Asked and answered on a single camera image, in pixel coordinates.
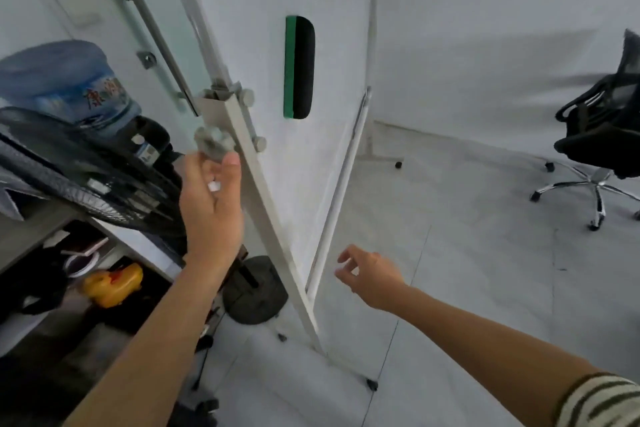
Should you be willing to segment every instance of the forearm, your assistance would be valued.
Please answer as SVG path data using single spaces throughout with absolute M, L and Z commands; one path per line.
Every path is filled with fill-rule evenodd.
M 190 264 L 66 426 L 165 426 L 227 268 Z
M 547 342 L 398 286 L 390 312 L 417 327 L 527 427 L 550 426 L 559 400 L 596 373 Z

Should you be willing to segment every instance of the whiteboard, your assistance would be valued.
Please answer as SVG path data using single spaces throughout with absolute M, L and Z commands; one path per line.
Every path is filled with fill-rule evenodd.
M 278 216 L 306 282 L 365 87 L 369 0 L 199 0 L 233 81 L 255 92 L 251 116 Z M 316 30 L 314 96 L 304 120 L 283 112 L 285 17 Z

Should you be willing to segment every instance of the striped shirt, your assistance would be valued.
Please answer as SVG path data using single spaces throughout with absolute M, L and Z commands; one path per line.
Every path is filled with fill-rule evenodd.
M 556 427 L 640 427 L 640 386 L 610 373 L 589 375 L 560 402 Z

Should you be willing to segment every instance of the metal door handle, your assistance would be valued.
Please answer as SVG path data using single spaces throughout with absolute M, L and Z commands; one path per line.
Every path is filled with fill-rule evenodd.
M 164 40 L 164 37 L 162 36 L 162 33 L 160 32 L 160 28 L 158 27 L 158 24 L 156 24 L 156 20 L 154 19 L 153 15 L 151 14 L 151 11 L 149 10 L 147 2 L 145 2 L 145 0 L 130 0 L 130 1 L 132 1 L 133 4 L 136 6 L 138 12 L 140 13 L 140 17 L 142 18 L 143 22 L 147 26 L 147 29 L 151 34 L 151 37 L 153 38 L 154 42 L 156 43 L 156 46 L 160 51 L 160 54 L 162 54 L 162 57 L 164 58 L 166 65 L 169 67 L 169 71 L 171 71 L 171 74 L 173 75 L 175 82 L 178 84 L 178 88 L 180 88 L 180 93 L 178 94 L 179 97 L 187 100 L 187 104 L 189 105 L 189 108 L 191 108 L 191 111 L 193 112 L 193 114 L 196 115 L 196 117 L 199 117 L 200 114 L 198 113 L 198 109 L 196 108 L 195 100 L 193 99 L 193 95 L 189 90 L 187 81 L 184 79 L 184 75 L 180 71 L 180 67 L 178 66 L 178 63 L 176 63 L 175 59 L 173 58 L 173 55 L 171 54 L 169 46 L 167 45 L 166 41 Z

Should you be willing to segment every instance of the office chair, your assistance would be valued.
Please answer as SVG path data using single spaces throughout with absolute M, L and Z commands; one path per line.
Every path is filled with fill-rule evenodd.
M 635 194 L 607 184 L 612 174 L 620 179 L 640 176 L 640 36 L 627 29 L 618 72 L 605 76 L 560 108 L 556 120 L 566 124 L 566 137 L 558 140 L 554 148 L 571 160 L 598 169 L 588 174 L 558 162 L 580 180 L 549 184 L 534 191 L 530 200 L 537 203 L 544 192 L 561 187 L 589 187 L 595 196 L 596 211 L 588 229 L 599 230 L 605 218 L 602 190 L 640 201 Z M 545 167 L 548 172 L 556 169 L 553 162 L 547 162 Z M 640 211 L 633 216 L 640 221 Z

